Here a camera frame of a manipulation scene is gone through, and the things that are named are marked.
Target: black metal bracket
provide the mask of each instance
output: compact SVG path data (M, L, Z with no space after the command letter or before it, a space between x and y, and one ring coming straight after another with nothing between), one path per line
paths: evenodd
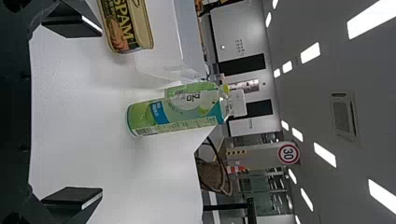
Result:
M73 20L65 19L71 18L67 16L71 11ZM51 213L28 184L32 135L29 40L43 22L65 37L101 36L102 28L84 0L0 0L0 21L0 223L24 223L12 222L23 218L32 224L53 223Z
M205 212L218 211L218 210L234 210L234 209L247 209L248 224L257 224L256 206L252 198L248 198L246 203L230 203L230 204L204 206Z

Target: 30 sign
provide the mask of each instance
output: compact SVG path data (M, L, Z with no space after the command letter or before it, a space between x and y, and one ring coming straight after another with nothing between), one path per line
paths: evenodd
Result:
M279 159L287 164L295 164L300 159L300 150L294 145L285 145L277 152Z

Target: ceiling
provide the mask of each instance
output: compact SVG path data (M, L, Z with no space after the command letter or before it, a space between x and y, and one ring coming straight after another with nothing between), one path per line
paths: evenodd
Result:
M301 165L291 167L295 211L302 224L395 223L396 215L370 196L368 179L396 194L396 88L394 87L396 19L349 39L347 22L376 0L264 0L273 69L293 62L293 70L276 79L281 118L304 135L294 139ZM297 63L300 53L319 42L321 55ZM354 91L359 123L356 142L332 130L330 94ZM337 168L321 159L314 143L336 156ZM314 205L305 204L303 188Z

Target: spam can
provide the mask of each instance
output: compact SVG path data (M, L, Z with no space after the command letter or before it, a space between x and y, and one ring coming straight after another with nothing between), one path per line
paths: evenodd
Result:
M144 0L98 0L108 45L117 53L153 49Z

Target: white box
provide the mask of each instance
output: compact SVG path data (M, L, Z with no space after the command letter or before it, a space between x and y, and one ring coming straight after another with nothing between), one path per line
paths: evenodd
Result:
M169 80L206 77L192 0L146 0L154 49L134 54L136 69Z

